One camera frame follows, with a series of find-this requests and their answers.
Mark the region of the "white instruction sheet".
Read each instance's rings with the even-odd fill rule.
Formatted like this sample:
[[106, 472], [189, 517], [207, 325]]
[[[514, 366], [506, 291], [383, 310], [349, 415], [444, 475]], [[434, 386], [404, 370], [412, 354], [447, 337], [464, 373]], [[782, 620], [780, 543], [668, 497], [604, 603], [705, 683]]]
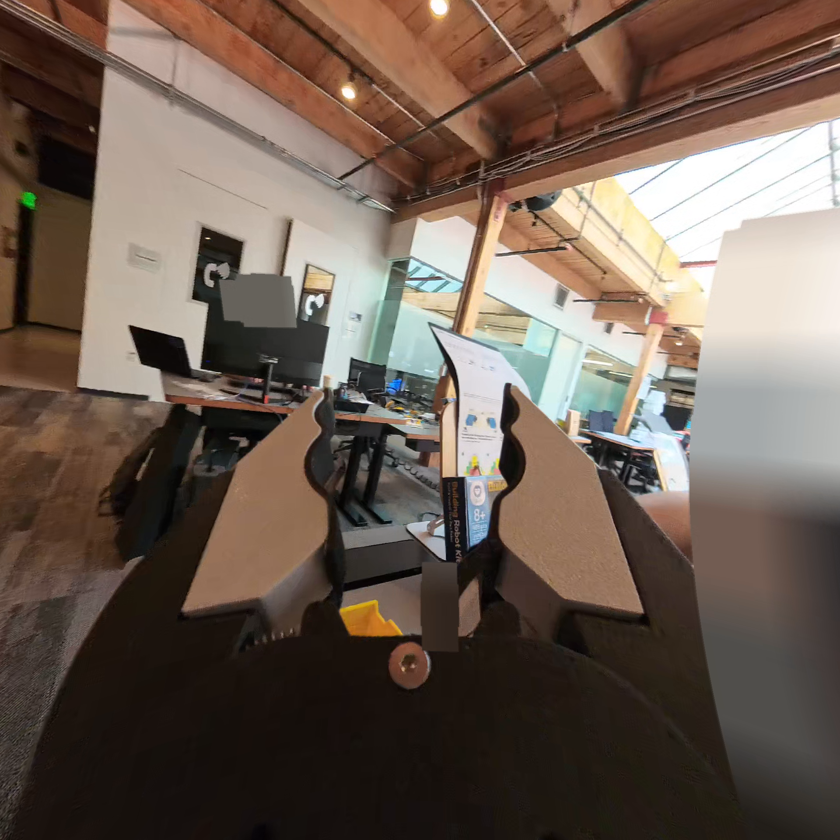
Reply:
[[529, 387], [498, 350], [438, 325], [429, 327], [455, 384], [457, 475], [499, 476], [505, 386], [516, 385], [526, 396]]

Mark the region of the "person's right forearm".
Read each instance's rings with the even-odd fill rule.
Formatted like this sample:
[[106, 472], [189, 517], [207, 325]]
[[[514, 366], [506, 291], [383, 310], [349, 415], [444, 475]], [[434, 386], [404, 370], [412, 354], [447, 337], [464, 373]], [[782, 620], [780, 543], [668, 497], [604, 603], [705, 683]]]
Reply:
[[636, 500], [665, 536], [693, 564], [689, 492], [687, 490], [650, 492], [637, 496]]

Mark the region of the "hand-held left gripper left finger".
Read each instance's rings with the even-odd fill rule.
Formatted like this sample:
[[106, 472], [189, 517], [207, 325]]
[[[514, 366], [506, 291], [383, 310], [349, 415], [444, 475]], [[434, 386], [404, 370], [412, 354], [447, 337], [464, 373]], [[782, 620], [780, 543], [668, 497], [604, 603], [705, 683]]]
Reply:
[[182, 605], [186, 616], [256, 613], [281, 635], [299, 629], [311, 603], [341, 606], [334, 427], [331, 391], [314, 390], [238, 462]]

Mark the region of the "yellow storage bin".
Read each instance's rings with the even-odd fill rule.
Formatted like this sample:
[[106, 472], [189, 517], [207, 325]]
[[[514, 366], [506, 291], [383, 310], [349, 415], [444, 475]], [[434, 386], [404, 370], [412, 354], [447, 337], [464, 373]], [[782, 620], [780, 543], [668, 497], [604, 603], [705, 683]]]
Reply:
[[403, 635], [393, 620], [384, 619], [377, 600], [343, 606], [339, 614], [351, 636], [399, 637]]

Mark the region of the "black computer monitor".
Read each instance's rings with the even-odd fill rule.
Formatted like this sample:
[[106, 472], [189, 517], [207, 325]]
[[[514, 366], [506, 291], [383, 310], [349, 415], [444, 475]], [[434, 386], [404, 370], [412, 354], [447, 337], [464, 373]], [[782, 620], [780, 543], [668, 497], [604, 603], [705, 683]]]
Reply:
[[274, 383], [318, 386], [329, 327], [297, 320], [292, 329], [251, 328], [225, 320], [220, 306], [210, 306], [202, 350], [202, 367], [226, 375], [262, 379], [266, 360], [274, 359]]

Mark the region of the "wooden support post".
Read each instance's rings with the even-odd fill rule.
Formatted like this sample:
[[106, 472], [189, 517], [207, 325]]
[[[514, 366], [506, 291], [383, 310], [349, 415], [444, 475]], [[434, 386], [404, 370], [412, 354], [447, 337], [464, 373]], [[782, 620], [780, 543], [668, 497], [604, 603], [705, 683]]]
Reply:
[[614, 426], [615, 434], [627, 436], [634, 420], [639, 394], [643, 389], [650, 367], [655, 360], [660, 340], [665, 331], [665, 325], [661, 322], [650, 323], [644, 336], [644, 343], [637, 361], [635, 372], [628, 385], [621, 412]]
[[482, 187], [476, 235], [453, 323], [453, 330], [466, 337], [471, 337], [476, 328], [490, 264], [497, 252], [498, 239], [508, 210], [509, 196], [504, 185], [502, 179], [496, 179]]

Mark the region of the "background office desk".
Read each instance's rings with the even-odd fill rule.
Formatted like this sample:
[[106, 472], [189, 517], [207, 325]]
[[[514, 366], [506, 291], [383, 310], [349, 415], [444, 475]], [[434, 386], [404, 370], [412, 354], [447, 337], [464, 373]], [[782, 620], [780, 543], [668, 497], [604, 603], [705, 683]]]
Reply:
[[583, 448], [596, 464], [637, 495], [662, 490], [655, 447], [630, 437], [585, 429]]

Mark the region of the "dark bag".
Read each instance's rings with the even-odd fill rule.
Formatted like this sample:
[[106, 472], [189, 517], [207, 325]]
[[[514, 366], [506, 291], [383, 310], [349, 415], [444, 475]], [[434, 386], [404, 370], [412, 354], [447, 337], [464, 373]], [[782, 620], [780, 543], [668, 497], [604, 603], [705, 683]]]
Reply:
[[98, 512], [119, 520], [115, 543], [123, 562], [146, 555], [170, 527], [201, 427], [198, 415], [173, 405], [165, 423], [129, 452], [101, 492]]

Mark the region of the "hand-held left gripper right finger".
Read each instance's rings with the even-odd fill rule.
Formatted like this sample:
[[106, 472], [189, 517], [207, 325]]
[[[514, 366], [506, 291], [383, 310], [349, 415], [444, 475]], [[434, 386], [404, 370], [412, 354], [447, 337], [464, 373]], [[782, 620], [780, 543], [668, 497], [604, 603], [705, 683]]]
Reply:
[[499, 595], [541, 640], [558, 639], [573, 613], [637, 622], [643, 605], [595, 463], [515, 385], [500, 423]]

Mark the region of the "black laptop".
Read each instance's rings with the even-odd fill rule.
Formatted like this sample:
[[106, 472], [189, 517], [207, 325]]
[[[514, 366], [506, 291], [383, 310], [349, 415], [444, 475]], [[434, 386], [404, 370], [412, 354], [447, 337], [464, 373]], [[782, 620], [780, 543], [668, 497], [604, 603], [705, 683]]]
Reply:
[[167, 373], [200, 382], [212, 382], [214, 373], [193, 369], [182, 338], [135, 325], [129, 326], [133, 346], [140, 363]]

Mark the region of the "black ceiling pipe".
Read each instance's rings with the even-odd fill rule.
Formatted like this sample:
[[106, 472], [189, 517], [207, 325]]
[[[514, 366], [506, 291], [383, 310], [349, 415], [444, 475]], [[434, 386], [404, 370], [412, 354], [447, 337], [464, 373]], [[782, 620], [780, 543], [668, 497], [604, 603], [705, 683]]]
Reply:
[[510, 75], [499, 79], [498, 81], [494, 82], [492, 85], [489, 85], [482, 91], [479, 91], [471, 98], [461, 102], [458, 106], [446, 111], [439, 117], [436, 117], [435, 120], [430, 122], [427, 126], [422, 127], [419, 131], [416, 131], [413, 134], [407, 136], [404, 140], [391, 143], [386, 145], [383, 151], [377, 152], [371, 158], [364, 159], [361, 164], [356, 165], [353, 169], [343, 173], [339, 179], [344, 181], [345, 179], [349, 178], [350, 176], [356, 174], [357, 172], [361, 172], [364, 168], [368, 165], [372, 165], [373, 163], [380, 160], [385, 155], [393, 152], [393, 151], [403, 151], [406, 147], [419, 138], [421, 138], [424, 134], [434, 130], [435, 128], [445, 124], [446, 122], [450, 121], [451, 119], [461, 115], [463, 112], [473, 108], [478, 103], [482, 102], [483, 100], [494, 96], [499, 91], [507, 87], [508, 85], [519, 81], [520, 79], [532, 75], [536, 72], [537, 69], [543, 67], [544, 65], [548, 64], [555, 58], [565, 54], [572, 49], [578, 48], [580, 45], [585, 43], [587, 40], [608, 31], [611, 27], [617, 25], [618, 23], [622, 22], [625, 18], [628, 18], [641, 9], [645, 8], [647, 5], [650, 5], [650, 1], [632, 1], [626, 3], [622, 7], [613, 10], [608, 15], [600, 18], [599, 20], [595, 21], [594, 23], [590, 24], [580, 32], [569, 36], [562, 44], [552, 47], [551, 49], [547, 50], [546, 52], [542, 53], [538, 58], [533, 60], [532, 62], [528, 63], [527, 65], [523, 66], [519, 70]]

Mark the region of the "frosted glass partition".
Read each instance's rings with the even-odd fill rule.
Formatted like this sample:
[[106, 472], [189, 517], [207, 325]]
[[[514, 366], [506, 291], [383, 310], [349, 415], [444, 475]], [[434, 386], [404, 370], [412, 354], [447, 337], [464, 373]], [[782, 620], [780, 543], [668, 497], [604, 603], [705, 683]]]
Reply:
[[[373, 334], [370, 361], [384, 364], [391, 378], [419, 392], [415, 381], [438, 379], [442, 354], [428, 327], [451, 329], [463, 283], [422, 261], [391, 263], [384, 298]], [[534, 402], [540, 399], [558, 330], [525, 312], [484, 294], [474, 339], [496, 348], [527, 384]]]

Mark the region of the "black office chair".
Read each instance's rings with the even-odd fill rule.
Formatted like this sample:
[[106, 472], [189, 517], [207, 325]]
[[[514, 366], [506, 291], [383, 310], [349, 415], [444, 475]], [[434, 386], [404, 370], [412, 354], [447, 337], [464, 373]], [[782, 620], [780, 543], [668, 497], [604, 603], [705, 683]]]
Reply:
[[363, 394], [365, 399], [376, 403], [385, 393], [386, 366], [367, 361], [350, 359], [348, 387]]

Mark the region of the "wooden office desk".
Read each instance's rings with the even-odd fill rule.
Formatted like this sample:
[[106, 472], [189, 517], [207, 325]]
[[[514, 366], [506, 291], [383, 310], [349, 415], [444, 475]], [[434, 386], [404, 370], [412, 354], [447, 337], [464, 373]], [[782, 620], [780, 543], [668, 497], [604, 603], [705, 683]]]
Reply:
[[[199, 406], [205, 412], [225, 410], [228, 412], [237, 411], [240, 414], [282, 417], [292, 413], [300, 406], [299, 404], [283, 406], [248, 402], [224, 393], [209, 384], [174, 374], [162, 373], [161, 385], [165, 400], [168, 403]], [[344, 475], [342, 489], [338, 495], [339, 509], [356, 528], [366, 528], [369, 525], [365, 514], [368, 514], [380, 524], [391, 524], [392, 520], [375, 508], [375, 494], [385, 456], [385, 439], [391, 434], [399, 434], [407, 440], [416, 440], [419, 443], [420, 451], [438, 454], [440, 451], [439, 429], [436, 426], [411, 424], [407, 416], [379, 406], [373, 406], [365, 413], [336, 411], [335, 418], [338, 422], [357, 426], [357, 429], [353, 431], [350, 460]], [[364, 485], [364, 493], [359, 495], [356, 492], [356, 480], [365, 440], [372, 441], [374, 446], [367, 480]]]

